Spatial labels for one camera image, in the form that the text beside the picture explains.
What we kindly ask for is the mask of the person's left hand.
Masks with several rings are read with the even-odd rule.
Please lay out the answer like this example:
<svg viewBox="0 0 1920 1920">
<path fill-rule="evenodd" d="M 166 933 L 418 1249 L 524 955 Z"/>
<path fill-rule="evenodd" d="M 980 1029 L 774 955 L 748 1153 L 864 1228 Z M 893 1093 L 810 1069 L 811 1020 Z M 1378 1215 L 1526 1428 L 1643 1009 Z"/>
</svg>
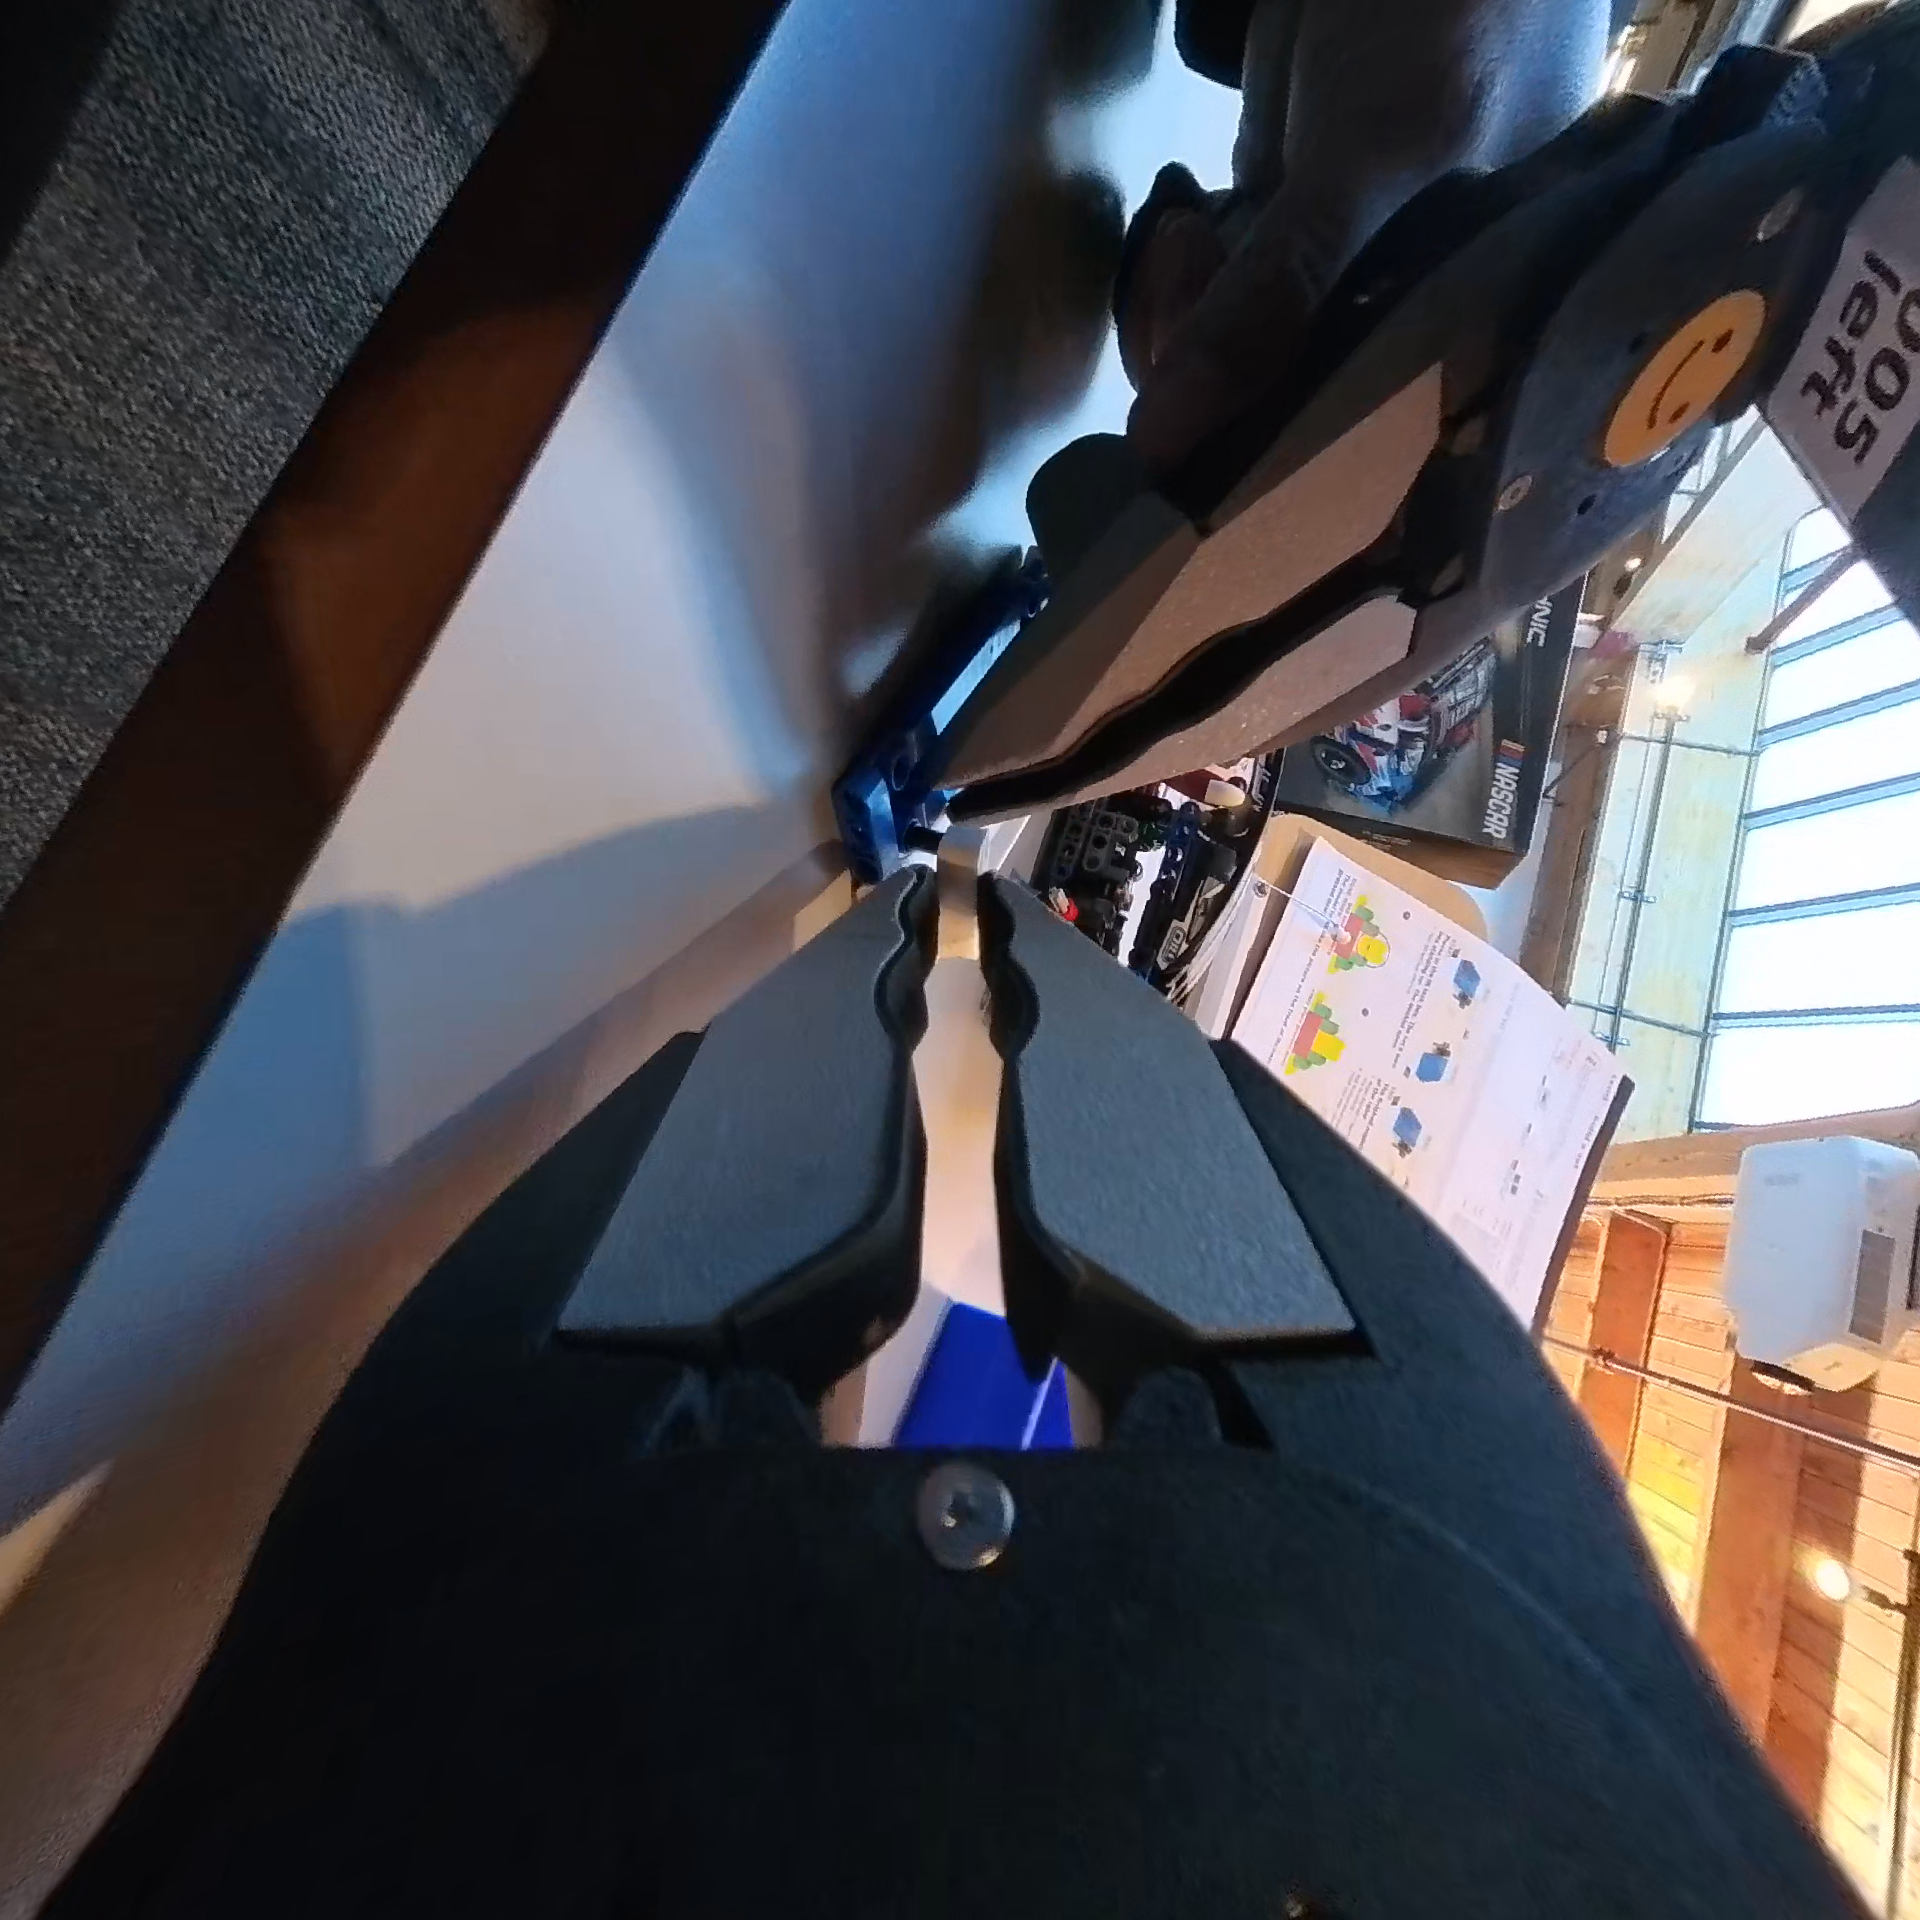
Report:
<svg viewBox="0 0 1920 1920">
<path fill-rule="evenodd" d="M 1611 2 L 1254 2 L 1208 362 L 1273 378 L 1426 185 L 1497 170 L 1597 100 Z"/>
</svg>

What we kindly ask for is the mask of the blue toy brick beam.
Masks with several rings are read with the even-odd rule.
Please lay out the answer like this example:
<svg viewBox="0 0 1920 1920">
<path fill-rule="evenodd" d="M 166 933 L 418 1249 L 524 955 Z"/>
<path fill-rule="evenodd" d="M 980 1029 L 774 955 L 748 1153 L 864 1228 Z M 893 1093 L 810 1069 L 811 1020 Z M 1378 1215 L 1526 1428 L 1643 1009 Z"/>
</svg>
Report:
<svg viewBox="0 0 1920 1920">
<path fill-rule="evenodd" d="M 834 826 L 857 890 L 888 879 L 947 833 L 958 783 L 947 739 L 991 665 L 1048 599 L 1037 546 L 1010 546 L 933 602 L 896 692 L 831 785 Z"/>
</svg>

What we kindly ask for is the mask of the blue plastic bin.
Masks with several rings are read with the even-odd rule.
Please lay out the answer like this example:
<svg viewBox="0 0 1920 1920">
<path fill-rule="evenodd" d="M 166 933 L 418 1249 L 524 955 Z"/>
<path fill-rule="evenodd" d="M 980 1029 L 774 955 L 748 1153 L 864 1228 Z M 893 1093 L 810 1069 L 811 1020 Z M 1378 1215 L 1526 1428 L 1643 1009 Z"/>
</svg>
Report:
<svg viewBox="0 0 1920 1920">
<path fill-rule="evenodd" d="M 950 1302 L 910 1389 L 898 1452 L 1067 1452 L 1070 1383 L 1057 1359 L 1031 1376 L 1000 1313 Z"/>
</svg>

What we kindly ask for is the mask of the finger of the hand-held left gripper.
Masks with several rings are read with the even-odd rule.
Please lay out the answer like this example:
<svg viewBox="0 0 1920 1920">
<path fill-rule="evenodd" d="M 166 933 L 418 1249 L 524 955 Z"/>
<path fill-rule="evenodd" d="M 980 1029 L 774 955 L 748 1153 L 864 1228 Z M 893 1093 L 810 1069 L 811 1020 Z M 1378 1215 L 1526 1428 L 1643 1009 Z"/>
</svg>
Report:
<svg viewBox="0 0 1920 1920">
<path fill-rule="evenodd" d="M 1358 605 L 1278 658 L 1217 709 L 1184 723 L 1151 723 L 1147 705 L 1123 713 L 1063 762 L 961 785 L 950 810 L 961 823 L 1100 800 L 1207 762 L 1273 748 L 1301 723 L 1398 669 L 1416 636 L 1416 609 Z"/>
<path fill-rule="evenodd" d="M 1336 705 L 1411 685 L 1481 633 L 1481 450 L 1453 449 L 1467 420 L 1450 359 L 1353 359 L 1286 426 L 1234 423 L 1188 496 L 1126 436 L 1063 445 L 1026 495 L 1048 599 L 961 712 L 950 779 L 1057 766 L 1141 705 L 1174 725 L 1216 712 L 1358 605 L 1416 609 L 1416 636 Z"/>
</svg>

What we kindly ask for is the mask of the black toy car set box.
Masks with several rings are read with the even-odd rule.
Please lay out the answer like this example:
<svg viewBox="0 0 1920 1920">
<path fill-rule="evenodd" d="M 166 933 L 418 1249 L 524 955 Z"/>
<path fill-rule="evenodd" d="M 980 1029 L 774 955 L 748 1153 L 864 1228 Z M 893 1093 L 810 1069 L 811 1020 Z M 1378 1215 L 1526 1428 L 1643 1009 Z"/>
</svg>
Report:
<svg viewBox="0 0 1920 1920">
<path fill-rule="evenodd" d="M 1586 579 L 1281 758 L 1276 806 L 1494 889 L 1531 846 Z"/>
</svg>

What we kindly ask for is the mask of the grey desk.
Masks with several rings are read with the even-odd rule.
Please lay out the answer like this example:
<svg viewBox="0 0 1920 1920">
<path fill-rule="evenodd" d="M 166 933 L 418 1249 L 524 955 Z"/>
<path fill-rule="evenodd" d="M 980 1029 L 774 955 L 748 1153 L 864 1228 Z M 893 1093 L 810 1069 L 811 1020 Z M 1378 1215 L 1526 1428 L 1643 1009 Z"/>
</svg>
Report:
<svg viewBox="0 0 1920 1920">
<path fill-rule="evenodd" d="M 203 1642 L 441 1255 L 827 920 L 916 613 L 1227 180 L 1171 2 L 790 2 L 3 1425 L 3 1668 Z"/>
</svg>

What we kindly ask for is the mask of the white projector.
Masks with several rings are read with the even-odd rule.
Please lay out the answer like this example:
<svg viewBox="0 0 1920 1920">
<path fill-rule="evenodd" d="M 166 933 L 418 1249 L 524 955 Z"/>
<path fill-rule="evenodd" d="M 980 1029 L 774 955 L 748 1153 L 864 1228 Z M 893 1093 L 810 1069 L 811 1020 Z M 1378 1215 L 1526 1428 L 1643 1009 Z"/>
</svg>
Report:
<svg viewBox="0 0 1920 1920">
<path fill-rule="evenodd" d="M 1834 1395 L 1870 1383 L 1918 1328 L 1918 1153 L 1864 1136 L 1750 1146 L 1723 1305 L 1758 1375 Z"/>
</svg>

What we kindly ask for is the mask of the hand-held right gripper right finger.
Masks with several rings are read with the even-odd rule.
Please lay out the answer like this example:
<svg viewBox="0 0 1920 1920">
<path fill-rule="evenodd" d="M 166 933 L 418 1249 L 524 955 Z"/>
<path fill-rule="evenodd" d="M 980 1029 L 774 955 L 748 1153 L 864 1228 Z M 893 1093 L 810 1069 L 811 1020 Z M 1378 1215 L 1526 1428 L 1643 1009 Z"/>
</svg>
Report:
<svg viewBox="0 0 1920 1920">
<path fill-rule="evenodd" d="M 1203 1032 L 1018 879 L 984 876 L 977 920 L 1021 1358 L 1096 1400 L 1356 1358 L 1358 1316 Z"/>
</svg>

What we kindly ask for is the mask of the printed instruction sheet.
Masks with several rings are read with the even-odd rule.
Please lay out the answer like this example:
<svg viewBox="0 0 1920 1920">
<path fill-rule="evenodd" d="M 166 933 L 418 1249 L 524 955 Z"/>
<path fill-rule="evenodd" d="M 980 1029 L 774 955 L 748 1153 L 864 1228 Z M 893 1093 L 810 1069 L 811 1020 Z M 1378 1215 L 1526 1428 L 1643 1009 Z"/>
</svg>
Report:
<svg viewBox="0 0 1920 1920">
<path fill-rule="evenodd" d="M 1216 1036 L 1253 1053 L 1550 1325 L 1631 1079 L 1483 936 L 1476 903 L 1301 816 L 1268 823 L 1216 956 Z"/>
</svg>

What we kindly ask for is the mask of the toy brick race car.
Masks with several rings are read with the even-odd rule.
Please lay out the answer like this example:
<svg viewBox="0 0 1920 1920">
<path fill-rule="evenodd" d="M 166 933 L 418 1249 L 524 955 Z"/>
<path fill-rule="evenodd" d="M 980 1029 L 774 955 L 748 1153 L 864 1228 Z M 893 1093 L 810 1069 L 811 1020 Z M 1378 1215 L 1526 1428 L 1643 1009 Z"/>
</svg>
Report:
<svg viewBox="0 0 1920 1920">
<path fill-rule="evenodd" d="M 1284 752 L 1057 809 L 1030 885 L 1171 1003 L 1197 992 L 1276 816 Z"/>
</svg>

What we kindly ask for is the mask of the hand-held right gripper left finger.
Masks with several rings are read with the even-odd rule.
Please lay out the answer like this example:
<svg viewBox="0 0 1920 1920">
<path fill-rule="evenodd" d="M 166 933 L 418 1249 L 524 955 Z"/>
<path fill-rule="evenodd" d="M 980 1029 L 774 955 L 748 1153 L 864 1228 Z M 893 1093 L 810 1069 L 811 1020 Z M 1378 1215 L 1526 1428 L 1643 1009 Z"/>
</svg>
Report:
<svg viewBox="0 0 1920 1920">
<path fill-rule="evenodd" d="M 907 865 L 710 1022 L 564 1340 L 823 1400 L 901 1332 L 923 1270 L 933 936 L 936 875 Z"/>
</svg>

